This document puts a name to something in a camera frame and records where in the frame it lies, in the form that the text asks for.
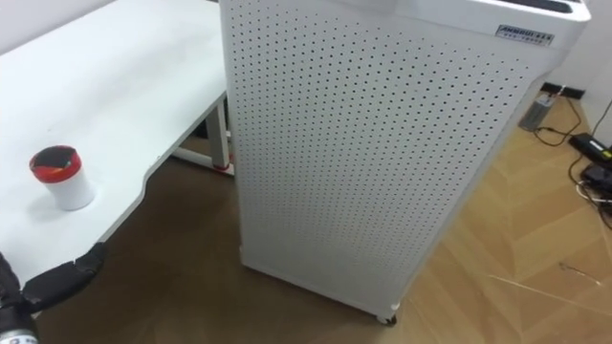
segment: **baseboard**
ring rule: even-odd
[[[562,87],[561,85],[556,85],[550,82],[545,82],[541,88],[541,91],[548,92],[548,93],[558,93],[559,91],[561,91],[561,87]],[[566,87],[561,93],[561,95],[564,97],[570,97],[573,99],[580,100],[582,99],[582,96],[584,96],[584,92],[585,92],[584,90]]]

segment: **black cable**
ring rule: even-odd
[[[574,107],[574,104],[572,103],[572,101],[569,98],[566,98],[566,99],[567,99],[567,102],[570,103],[570,106],[572,107],[572,110],[574,111],[574,115],[576,115],[576,119],[578,120],[578,122],[572,127],[572,129],[570,129],[569,131],[567,131],[565,133],[561,132],[561,131],[558,131],[557,129],[555,129],[553,127],[537,127],[533,131],[535,138],[538,139],[540,142],[546,144],[547,146],[551,146],[551,147],[559,147],[559,146],[561,146],[563,143],[565,143],[567,138],[572,136],[572,133],[574,132],[574,130],[576,130],[582,124],[582,118],[580,117],[580,114],[578,113],[578,111]],[[547,132],[551,132],[551,133],[555,133],[555,134],[561,135],[561,140],[559,142],[551,143],[551,142],[541,138],[539,136],[539,132],[542,131],[542,130],[546,130]]]
[[[572,106],[572,110],[574,110],[574,113],[579,116],[578,111],[576,111],[576,108],[574,107],[572,102],[571,101],[569,101],[569,102],[570,102],[570,105]],[[595,126],[593,127],[593,131],[591,132],[591,136],[595,137],[595,133],[597,132],[598,128],[600,127],[600,124],[603,122],[603,119],[606,118],[606,116],[608,115],[611,107],[612,107],[612,100],[610,100],[610,102],[606,106],[605,111],[603,111],[603,115],[601,115],[600,119],[597,121],[597,123],[595,123]],[[597,209],[597,212],[600,215],[600,218],[601,218],[601,221],[603,222],[603,224],[606,227],[608,227],[608,229],[612,230],[612,224],[610,224],[608,222],[607,215],[603,211],[603,207],[599,203],[593,201],[593,198],[591,197],[589,192],[585,189],[584,185],[579,183],[576,180],[576,178],[574,178],[574,171],[573,171],[574,170],[574,166],[576,166],[582,160],[582,157],[584,157],[584,156],[582,154],[580,154],[580,156],[576,160],[574,160],[574,162],[572,162],[570,164],[569,168],[567,169],[567,175],[570,178],[570,180],[572,181],[572,183],[574,183],[574,186],[577,185],[579,188],[581,188],[583,193],[588,198],[589,203],[592,204]]]

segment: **perforated panel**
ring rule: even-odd
[[[391,312],[548,53],[323,2],[225,6],[243,261]]]

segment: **caster wheel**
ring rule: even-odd
[[[388,327],[394,327],[395,324],[398,323],[398,318],[395,317],[395,315],[393,315],[393,317],[390,319],[377,316],[376,320],[378,320],[378,322]]]

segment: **power adapter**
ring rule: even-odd
[[[612,152],[590,134],[576,134],[568,142],[590,161],[606,167],[612,167]]]
[[[583,187],[593,190],[600,198],[612,200],[612,172],[607,168],[591,163],[580,173]],[[600,211],[612,216],[612,203],[599,202]]]

